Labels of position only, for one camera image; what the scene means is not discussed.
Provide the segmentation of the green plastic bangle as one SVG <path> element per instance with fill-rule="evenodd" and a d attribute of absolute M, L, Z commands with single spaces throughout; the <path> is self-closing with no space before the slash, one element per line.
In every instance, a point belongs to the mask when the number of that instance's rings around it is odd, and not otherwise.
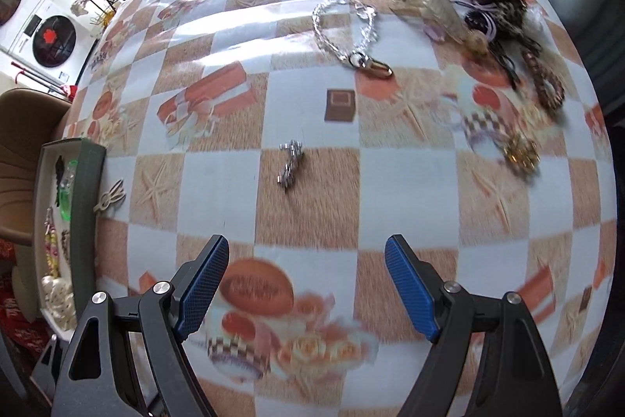
<path fill-rule="evenodd" d="M 58 209 L 61 218 L 69 222 L 72 213 L 73 187 L 77 172 L 77 161 L 71 160 L 64 167 L 58 187 Z"/>

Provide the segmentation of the black small claw clip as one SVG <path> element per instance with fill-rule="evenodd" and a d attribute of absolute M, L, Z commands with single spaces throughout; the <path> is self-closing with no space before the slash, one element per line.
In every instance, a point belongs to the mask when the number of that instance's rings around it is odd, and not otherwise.
<path fill-rule="evenodd" d="M 61 205 L 61 183 L 64 179 L 64 157 L 59 156 L 55 162 L 55 206 Z"/>

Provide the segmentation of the lower white washing machine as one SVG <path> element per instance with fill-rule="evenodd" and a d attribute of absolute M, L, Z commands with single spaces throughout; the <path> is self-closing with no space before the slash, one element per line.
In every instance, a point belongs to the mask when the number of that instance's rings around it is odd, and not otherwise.
<path fill-rule="evenodd" d="M 66 9 L 38 0 L 19 24 L 9 52 L 36 72 L 60 84 L 76 85 L 95 38 Z"/>

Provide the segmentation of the checkered patterned tablecloth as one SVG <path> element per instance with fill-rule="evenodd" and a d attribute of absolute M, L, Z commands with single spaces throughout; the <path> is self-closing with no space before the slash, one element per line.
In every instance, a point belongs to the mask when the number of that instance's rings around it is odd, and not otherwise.
<path fill-rule="evenodd" d="M 591 79 L 529 0 L 564 83 L 431 41 L 387 0 L 128 0 L 80 80 L 67 136 L 107 150 L 125 200 L 97 282 L 141 293 L 215 234 L 230 267 L 184 348 L 222 416 L 393 416 L 428 354 L 384 265 L 400 234 L 468 291 L 518 292 L 559 393 L 579 384 L 616 255 L 616 186 Z M 303 144 L 289 191 L 280 145 Z"/>

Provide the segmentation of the brown leather chair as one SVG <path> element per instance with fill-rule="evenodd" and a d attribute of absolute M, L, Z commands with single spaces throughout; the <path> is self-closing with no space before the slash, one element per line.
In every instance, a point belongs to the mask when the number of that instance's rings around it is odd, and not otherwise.
<path fill-rule="evenodd" d="M 70 104 L 28 88 L 15 88 L 0 99 L 1 238 L 31 245 L 34 193 L 42 145 L 63 135 Z"/>

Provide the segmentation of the white polka dot scrunchie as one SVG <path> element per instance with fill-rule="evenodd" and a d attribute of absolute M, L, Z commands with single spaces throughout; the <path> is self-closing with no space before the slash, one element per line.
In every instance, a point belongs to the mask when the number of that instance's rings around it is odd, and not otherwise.
<path fill-rule="evenodd" d="M 72 285 L 62 277 L 46 275 L 41 279 L 43 311 L 50 323 L 62 331 L 76 327 Z"/>

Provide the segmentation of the small silver rhinestone clip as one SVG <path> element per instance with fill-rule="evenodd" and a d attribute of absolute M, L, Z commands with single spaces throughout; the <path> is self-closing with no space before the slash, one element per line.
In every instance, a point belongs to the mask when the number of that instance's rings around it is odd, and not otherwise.
<path fill-rule="evenodd" d="M 296 140 L 281 144 L 280 149 L 287 152 L 287 160 L 277 175 L 277 183 L 282 190 L 289 191 L 296 182 L 296 172 L 304 159 L 305 152 L 303 144 Z"/>

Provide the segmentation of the dark green tray box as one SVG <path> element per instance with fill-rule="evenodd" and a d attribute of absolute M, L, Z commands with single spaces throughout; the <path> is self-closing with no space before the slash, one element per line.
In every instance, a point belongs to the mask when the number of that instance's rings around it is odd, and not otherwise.
<path fill-rule="evenodd" d="M 106 149 L 84 138 L 64 139 L 43 145 L 39 154 L 34 193 L 33 249 L 40 311 L 61 339 L 69 342 L 74 330 L 62 331 L 50 323 L 43 311 L 41 279 L 62 277 L 73 288 L 76 325 L 95 292 L 94 242 L 98 192 Z M 77 161 L 69 222 L 55 206 L 55 162 L 64 157 L 64 166 Z"/>

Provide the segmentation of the beige rabbit hair clip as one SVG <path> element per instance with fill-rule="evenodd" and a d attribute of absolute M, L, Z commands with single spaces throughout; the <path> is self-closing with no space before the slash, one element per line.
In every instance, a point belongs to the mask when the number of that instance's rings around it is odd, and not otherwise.
<path fill-rule="evenodd" d="M 125 196 L 124 180 L 119 179 L 111 185 L 109 190 L 105 191 L 104 194 L 101 195 L 100 200 L 97 201 L 97 204 L 93 208 L 93 212 L 104 213 L 113 205 L 117 205 L 122 202 L 125 199 Z"/>

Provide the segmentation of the clear plastic hair claw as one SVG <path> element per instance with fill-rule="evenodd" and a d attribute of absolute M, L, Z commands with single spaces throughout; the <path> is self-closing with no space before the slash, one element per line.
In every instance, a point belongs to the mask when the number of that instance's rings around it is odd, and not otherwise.
<path fill-rule="evenodd" d="M 424 32 L 434 41 L 451 39 L 462 45 L 468 28 L 450 0 L 390 0 L 391 11 L 403 19 L 420 18 Z"/>

